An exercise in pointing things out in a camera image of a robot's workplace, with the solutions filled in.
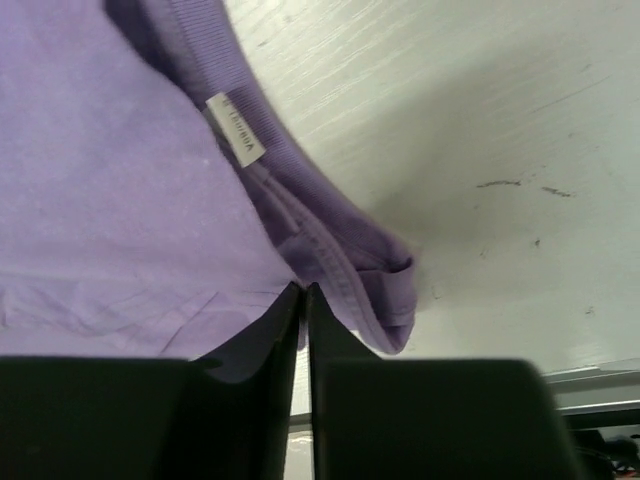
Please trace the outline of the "purple t shirt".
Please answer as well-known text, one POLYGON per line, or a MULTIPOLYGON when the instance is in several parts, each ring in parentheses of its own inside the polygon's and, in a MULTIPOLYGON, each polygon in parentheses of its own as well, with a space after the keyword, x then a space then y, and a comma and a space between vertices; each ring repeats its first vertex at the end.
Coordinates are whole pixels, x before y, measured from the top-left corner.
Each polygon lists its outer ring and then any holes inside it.
POLYGON ((1 351, 194 359, 290 283, 388 354, 411 254, 275 115, 220 1, 1 5, 1 351))

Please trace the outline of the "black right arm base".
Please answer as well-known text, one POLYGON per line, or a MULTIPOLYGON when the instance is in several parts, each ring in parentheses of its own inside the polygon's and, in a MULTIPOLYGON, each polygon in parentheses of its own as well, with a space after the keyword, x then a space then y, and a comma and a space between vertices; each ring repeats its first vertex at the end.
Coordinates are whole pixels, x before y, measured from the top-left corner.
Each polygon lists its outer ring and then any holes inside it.
POLYGON ((585 479, 639 478, 639 435, 605 438, 599 430, 572 432, 585 479))

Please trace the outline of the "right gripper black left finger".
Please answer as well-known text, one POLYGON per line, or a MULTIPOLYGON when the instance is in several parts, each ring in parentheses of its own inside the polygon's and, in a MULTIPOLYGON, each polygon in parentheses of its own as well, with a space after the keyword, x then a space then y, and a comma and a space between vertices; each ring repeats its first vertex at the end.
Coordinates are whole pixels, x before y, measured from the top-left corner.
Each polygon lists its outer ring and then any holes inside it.
POLYGON ((6 357, 5 479, 279 479, 302 292, 193 360, 6 357))

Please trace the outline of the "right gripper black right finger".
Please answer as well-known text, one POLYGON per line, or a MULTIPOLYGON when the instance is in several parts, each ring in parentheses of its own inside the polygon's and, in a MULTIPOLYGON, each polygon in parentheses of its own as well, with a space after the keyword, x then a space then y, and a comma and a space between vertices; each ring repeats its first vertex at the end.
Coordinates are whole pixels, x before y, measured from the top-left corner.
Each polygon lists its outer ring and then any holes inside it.
POLYGON ((527 361, 385 360, 306 295, 318 479, 582 479, 551 392, 527 361))

